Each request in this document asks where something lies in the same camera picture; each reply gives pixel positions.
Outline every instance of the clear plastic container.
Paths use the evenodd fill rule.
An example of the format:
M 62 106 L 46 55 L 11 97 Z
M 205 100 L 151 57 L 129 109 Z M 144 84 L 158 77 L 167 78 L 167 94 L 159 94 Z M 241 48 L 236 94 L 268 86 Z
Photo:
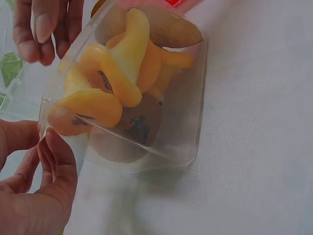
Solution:
M 199 143 L 207 38 L 170 5 L 123 3 L 107 0 L 54 72 L 41 137 L 51 126 L 77 158 L 122 173 L 186 168 Z

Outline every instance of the white tablecloth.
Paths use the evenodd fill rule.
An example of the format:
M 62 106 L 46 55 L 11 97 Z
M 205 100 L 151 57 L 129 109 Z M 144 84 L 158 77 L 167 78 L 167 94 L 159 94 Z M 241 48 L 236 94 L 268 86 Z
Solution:
M 66 235 L 313 234 L 313 1 L 204 0 L 198 156 L 132 178 L 85 162 Z

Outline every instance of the red object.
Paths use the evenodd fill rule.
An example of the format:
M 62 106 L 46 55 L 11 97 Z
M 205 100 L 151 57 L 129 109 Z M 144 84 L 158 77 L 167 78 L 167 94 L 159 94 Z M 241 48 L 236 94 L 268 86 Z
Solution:
M 172 6 L 178 6 L 179 4 L 181 4 L 182 2 L 186 1 L 186 0 L 166 0 L 169 4 L 171 4 Z

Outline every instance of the dried peach slice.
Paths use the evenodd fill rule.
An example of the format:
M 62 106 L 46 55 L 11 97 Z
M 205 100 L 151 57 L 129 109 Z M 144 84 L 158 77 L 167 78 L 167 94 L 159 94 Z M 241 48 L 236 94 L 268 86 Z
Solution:
M 111 38 L 107 44 L 107 48 L 113 48 L 116 46 L 125 36 L 125 33 L 121 33 Z M 145 57 L 143 58 L 139 76 L 137 80 L 137 87 L 141 93 L 148 91 L 157 80 L 157 76 L 161 69 L 161 53 L 159 47 L 153 44 L 151 40 L 148 42 Z

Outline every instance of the fingernail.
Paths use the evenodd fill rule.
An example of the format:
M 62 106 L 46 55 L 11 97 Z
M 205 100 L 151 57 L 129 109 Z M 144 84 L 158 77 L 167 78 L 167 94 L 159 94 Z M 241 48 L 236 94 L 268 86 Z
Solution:
M 50 134 L 50 135 L 57 135 L 58 133 L 52 128 L 52 127 L 49 127 L 47 129 L 47 134 Z
M 48 13 L 42 14 L 36 19 L 36 33 L 39 43 L 45 43 L 51 36 L 51 18 Z

